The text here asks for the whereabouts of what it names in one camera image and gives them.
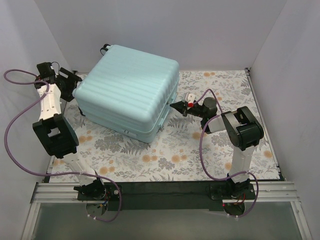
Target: floor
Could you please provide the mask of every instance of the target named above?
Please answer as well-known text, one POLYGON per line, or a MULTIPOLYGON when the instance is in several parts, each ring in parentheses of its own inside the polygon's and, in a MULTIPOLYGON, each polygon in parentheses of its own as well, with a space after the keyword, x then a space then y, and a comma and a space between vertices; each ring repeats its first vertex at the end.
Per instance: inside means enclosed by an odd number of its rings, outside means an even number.
MULTIPOLYGON (((223 111, 247 106, 262 124, 245 71, 180 72, 176 101, 185 92, 199 98, 208 88, 215 92, 223 111)), ((78 136, 81 157, 102 176, 116 182, 209 180, 199 160, 200 118, 183 117, 172 110, 155 140, 148 144, 87 120, 80 115, 75 99, 67 104, 64 115, 78 136)), ((225 131, 204 137, 203 157, 211 175, 225 177, 231 168, 232 154, 225 131)), ((52 173, 70 171, 61 159, 55 159, 49 169, 52 173)), ((280 178, 266 136, 253 153, 250 170, 260 180, 280 178)), ((77 181, 73 175, 50 178, 51 183, 77 181)))

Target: suitcase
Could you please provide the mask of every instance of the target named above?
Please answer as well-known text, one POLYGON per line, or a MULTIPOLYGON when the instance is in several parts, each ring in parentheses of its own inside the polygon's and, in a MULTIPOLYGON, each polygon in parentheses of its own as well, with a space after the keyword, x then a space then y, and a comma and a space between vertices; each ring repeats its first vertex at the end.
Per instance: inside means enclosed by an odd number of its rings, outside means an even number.
POLYGON ((73 96, 92 122, 151 143, 177 95, 175 60, 112 45, 73 96))

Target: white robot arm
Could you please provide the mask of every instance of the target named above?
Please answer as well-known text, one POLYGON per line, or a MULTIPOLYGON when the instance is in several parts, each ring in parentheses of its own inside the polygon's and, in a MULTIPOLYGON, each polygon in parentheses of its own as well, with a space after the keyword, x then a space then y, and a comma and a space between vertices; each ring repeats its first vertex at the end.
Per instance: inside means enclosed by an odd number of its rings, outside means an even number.
MULTIPOLYGON (((241 126, 241 124, 235 119, 234 126, 239 127, 241 126)), ((219 116, 211 122, 209 122, 208 127, 210 133, 212 134, 226 130, 226 126, 224 124, 222 116, 219 116)), ((249 146, 245 150, 241 150, 239 147, 233 146, 232 164, 231 169, 229 171, 230 176, 243 171, 248 172, 250 170, 252 154, 256 148, 257 146, 249 146)), ((245 182, 248 178, 249 175, 247 173, 244 173, 234 176, 231 179, 234 183, 242 183, 245 182)))
MULTIPOLYGON (((172 103, 170 106, 183 116, 191 114, 202 118, 202 129, 206 123, 217 115, 217 102, 213 97, 204 99, 199 105, 194 101, 195 95, 185 93, 182 101, 172 103)), ((226 130, 233 144, 232 166, 228 176, 239 172, 248 172, 252 160, 252 154, 264 137, 264 130, 248 107, 243 106, 231 112, 223 112, 221 116, 211 120, 205 129, 207 134, 226 130)), ((242 173, 231 178, 231 195, 239 196, 249 189, 250 179, 247 173, 242 173)))
MULTIPOLYGON (((40 72, 40 79, 49 83, 49 90, 46 92, 46 85, 35 85, 40 97, 46 93, 40 102, 39 121, 32 125, 35 134, 47 153, 62 159, 73 172, 97 175, 96 171, 79 155, 77 135, 61 113, 60 98, 71 101, 73 99, 71 93, 81 79, 63 68, 61 70, 68 75, 68 78, 56 75, 49 62, 38 64, 37 68, 40 72), (54 129, 58 129, 58 132, 52 133, 54 129)), ((106 188, 100 178, 82 174, 77 175, 77 178, 79 187, 75 187, 75 190, 97 200, 104 198, 106 188)))

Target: purple cable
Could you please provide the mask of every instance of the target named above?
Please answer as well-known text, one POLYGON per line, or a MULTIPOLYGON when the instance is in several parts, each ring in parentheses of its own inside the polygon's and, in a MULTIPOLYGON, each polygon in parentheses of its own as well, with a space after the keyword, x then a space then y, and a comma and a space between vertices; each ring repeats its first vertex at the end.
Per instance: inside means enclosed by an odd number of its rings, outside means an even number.
POLYGON ((201 101, 201 99, 203 99, 204 96, 205 96, 205 95, 207 94, 207 92, 209 92, 209 91, 212 93, 212 95, 213 95, 213 97, 214 97, 214 99, 215 99, 215 101, 216 101, 216 104, 218 104, 218 107, 219 107, 219 109, 220 109, 220 112, 223 113, 222 108, 221 108, 221 105, 220 105, 220 103, 219 103, 219 101, 218 101, 218 99, 217 99, 214 91, 212 91, 212 89, 210 89, 210 88, 208 88, 207 90, 205 90, 205 92, 202 94, 202 96, 201 96, 197 101, 195 101, 193 104, 199 103, 199 102, 201 101))
MULTIPOLYGON (((49 90, 49 84, 45 81, 32 81, 32 82, 16 82, 16 81, 12 81, 10 79, 8 79, 7 77, 7 74, 10 73, 10 72, 22 72, 22 73, 25 73, 25 74, 29 74, 29 75, 32 75, 32 76, 35 76, 37 77, 37 75, 31 73, 31 72, 28 72, 28 71, 24 71, 24 70, 20 70, 20 69, 10 69, 8 71, 6 71, 4 74, 3 74, 3 77, 5 80, 7 80, 8 82, 12 83, 12 84, 18 84, 18 85, 32 85, 32 84, 46 84, 46 92, 48 92, 49 90)), ((118 210, 116 212, 116 214, 114 215, 114 217, 112 217, 111 219, 109 220, 105 220, 103 218, 100 218, 100 217, 94 217, 94 216, 91 216, 93 219, 97 219, 97 220, 100 220, 100 221, 103 221, 103 222, 106 222, 106 223, 109 223, 109 222, 112 222, 113 220, 115 220, 117 218, 117 216, 119 215, 120 211, 121 211, 121 204, 122 204, 122 196, 121 196, 121 192, 120 192, 120 189, 118 187, 118 185, 112 181, 111 179, 105 177, 105 176, 100 176, 100 175, 93 175, 93 174, 89 174, 89 173, 86 173, 86 172, 83 172, 83 173, 80 173, 80 172, 76 172, 76 171, 71 171, 71 172, 61 172, 61 173, 38 173, 38 172, 34 172, 34 171, 31 171, 27 168, 25 168, 24 166, 22 166, 16 159, 15 157, 12 155, 10 149, 9 149, 9 146, 8 146, 8 133, 9 133, 9 130, 12 126, 12 124, 22 115, 24 114, 26 111, 28 111, 29 109, 31 109, 33 106, 35 106, 37 103, 39 103, 46 95, 47 93, 44 93, 37 101, 35 101, 34 103, 32 103, 30 106, 28 106, 26 109, 24 109, 23 111, 21 111, 18 115, 16 115, 8 124, 8 126, 6 127, 5 129, 5 132, 4 132, 4 147, 5 147, 5 150, 7 152, 7 154, 9 155, 9 157, 11 158, 11 160, 14 162, 14 164, 16 164, 20 169, 22 169, 23 171, 27 172, 28 174, 31 174, 31 175, 34 175, 34 176, 39 176, 39 177, 54 177, 54 176, 62 176, 62 175, 85 175, 85 176, 88 176, 88 177, 98 177, 98 178, 102 178, 102 179, 105 179, 109 182, 111 182, 115 188, 118 190, 119 192, 119 207, 118 207, 118 210)))
MULTIPOLYGON (((211 93, 213 94, 213 96, 214 96, 214 98, 215 98, 215 100, 216 100, 216 103, 218 104, 219 109, 220 109, 220 111, 221 111, 221 113, 222 113, 222 108, 221 108, 221 106, 220 106, 220 104, 219 104, 219 102, 218 102, 218 100, 217 100, 214 92, 213 92, 211 89, 207 89, 207 90, 204 92, 204 94, 199 98, 199 100, 196 101, 195 103, 199 102, 199 101, 205 96, 205 94, 206 94, 208 91, 211 91, 211 93)), ((256 195, 255 195, 255 198, 254 198, 254 200, 253 200, 253 203, 252 203, 251 207, 248 209, 248 211, 246 211, 246 212, 243 213, 242 215, 239 215, 239 216, 233 216, 233 215, 231 215, 232 217, 235 217, 235 218, 241 218, 241 217, 246 216, 248 213, 250 213, 250 211, 251 211, 251 210, 254 208, 254 206, 256 205, 256 202, 257 202, 257 199, 258 199, 258 194, 259 194, 259 185, 258 185, 258 180, 257 180, 256 176, 255 176, 253 173, 251 173, 251 172, 240 171, 240 172, 237 172, 237 173, 235 173, 235 174, 233 174, 233 175, 230 175, 230 176, 227 176, 227 177, 224 177, 224 178, 215 178, 215 177, 211 176, 211 175, 208 173, 208 171, 207 171, 207 169, 206 169, 206 167, 205 167, 205 163, 204 163, 203 156, 202 156, 202 142, 203 142, 203 139, 204 139, 204 134, 205 134, 205 131, 206 131, 206 129, 207 129, 207 126, 208 126, 208 124, 209 124, 212 120, 218 118, 219 116, 220 116, 220 115, 216 115, 216 116, 210 118, 210 119, 205 123, 205 125, 204 125, 204 127, 203 127, 203 129, 202 129, 201 136, 200 136, 200 143, 199 143, 200 162, 201 162, 201 165, 202 165, 202 168, 203 168, 203 171, 205 172, 205 174, 206 174, 209 178, 211 178, 212 180, 214 180, 214 181, 226 181, 226 180, 231 179, 231 178, 233 178, 233 177, 235 177, 235 176, 238 176, 238 175, 240 175, 240 174, 249 174, 249 175, 253 176, 253 178, 254 178, 254 180, 255 180, 255 183, 256 183, 256 195)))

